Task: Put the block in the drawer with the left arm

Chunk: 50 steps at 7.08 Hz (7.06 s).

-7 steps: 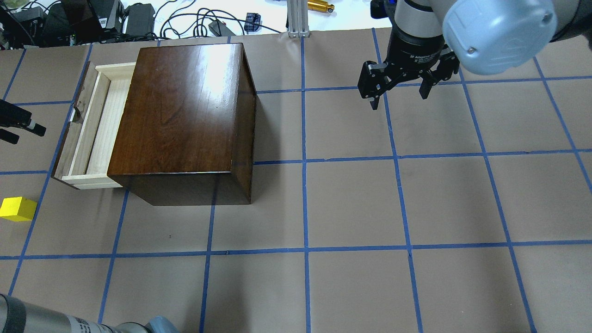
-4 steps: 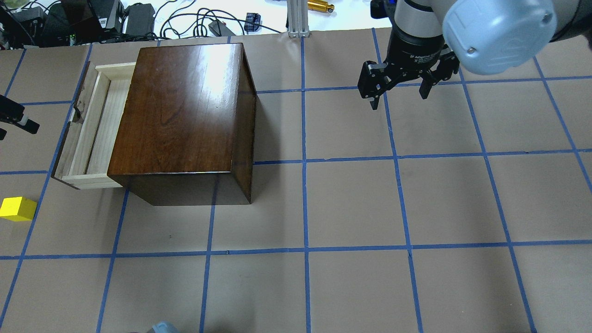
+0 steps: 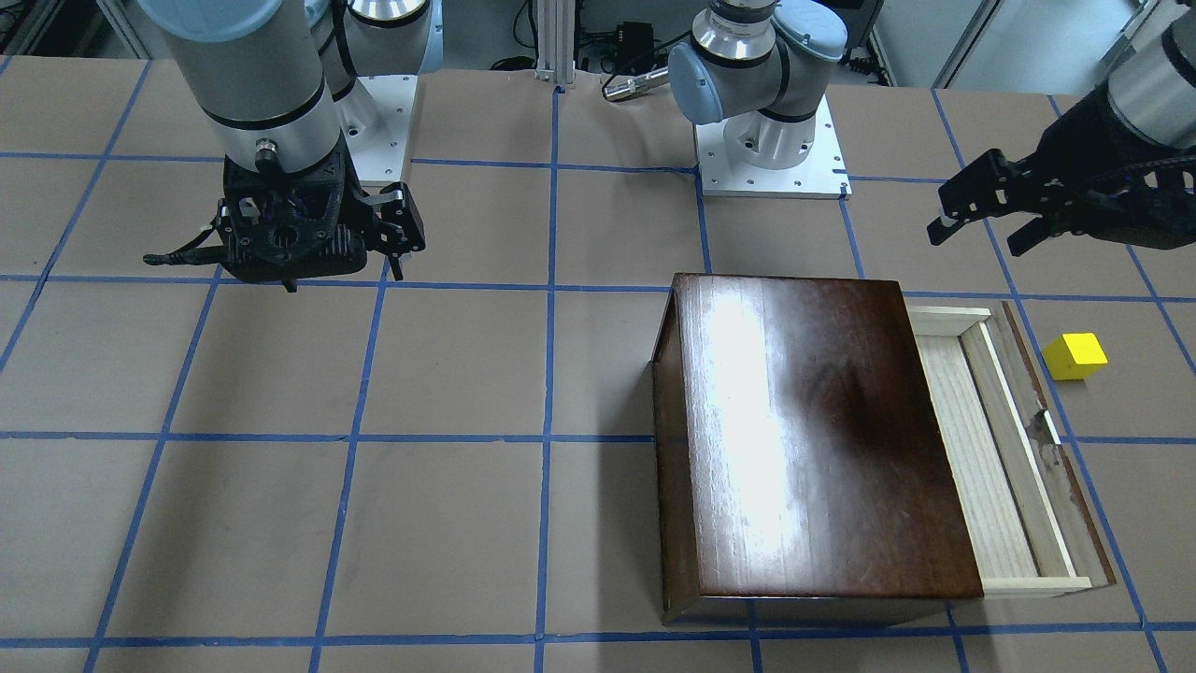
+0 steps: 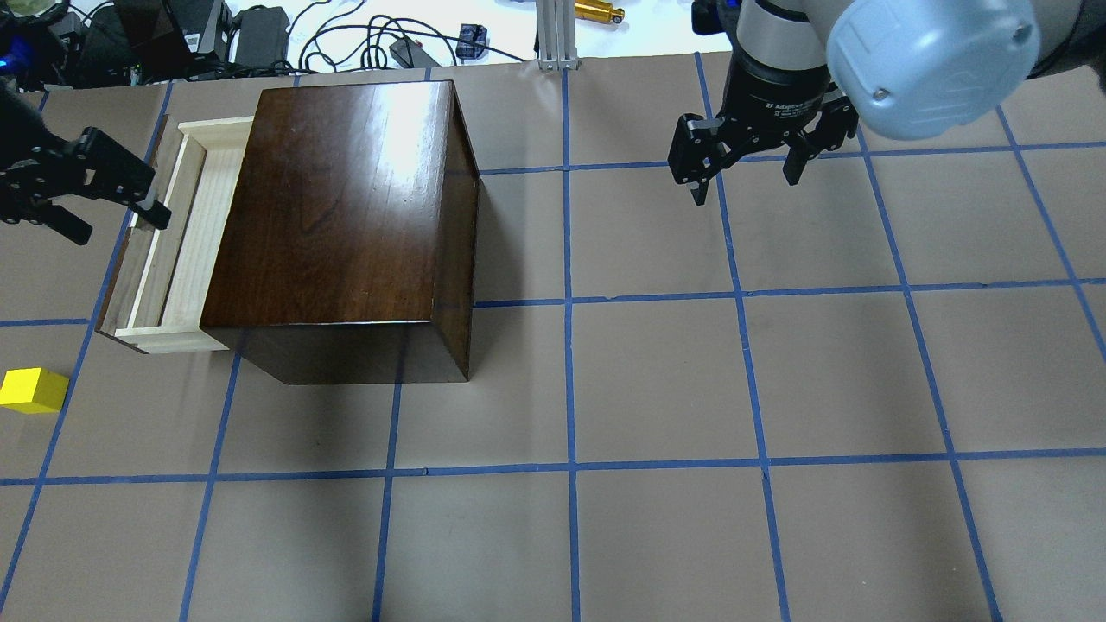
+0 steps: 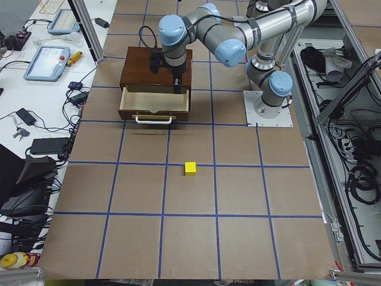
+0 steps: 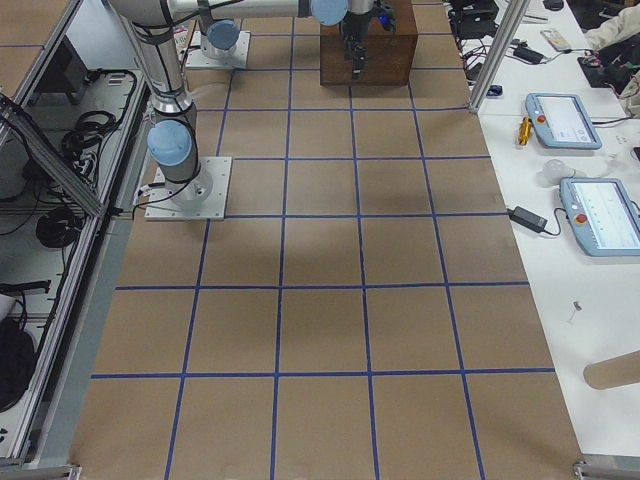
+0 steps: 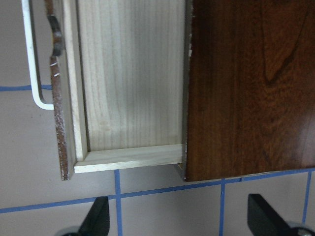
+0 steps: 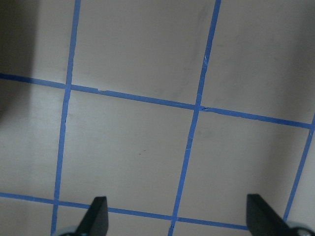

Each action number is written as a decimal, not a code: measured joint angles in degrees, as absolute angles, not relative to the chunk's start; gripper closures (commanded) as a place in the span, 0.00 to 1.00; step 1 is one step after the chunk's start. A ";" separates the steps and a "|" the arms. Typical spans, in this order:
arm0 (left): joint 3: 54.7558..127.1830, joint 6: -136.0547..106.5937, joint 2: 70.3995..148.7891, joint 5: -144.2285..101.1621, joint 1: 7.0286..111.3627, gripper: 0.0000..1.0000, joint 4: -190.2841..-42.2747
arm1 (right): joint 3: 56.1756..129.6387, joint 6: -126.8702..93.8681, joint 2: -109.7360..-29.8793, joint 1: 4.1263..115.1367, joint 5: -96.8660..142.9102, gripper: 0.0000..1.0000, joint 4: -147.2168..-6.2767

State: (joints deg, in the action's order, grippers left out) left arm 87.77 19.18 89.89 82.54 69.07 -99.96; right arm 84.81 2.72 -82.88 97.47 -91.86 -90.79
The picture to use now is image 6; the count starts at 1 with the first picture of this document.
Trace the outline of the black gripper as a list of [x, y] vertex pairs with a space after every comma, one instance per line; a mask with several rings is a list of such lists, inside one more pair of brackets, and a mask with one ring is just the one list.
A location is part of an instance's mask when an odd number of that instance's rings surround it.
[[366, 46], [365, 37], [368, 34], [372, 11], [354, 13], [348, 11], [341, 21], [341, 39], [344, 54], [351, 56], [351, 78], [359, 79], [365, 66]]

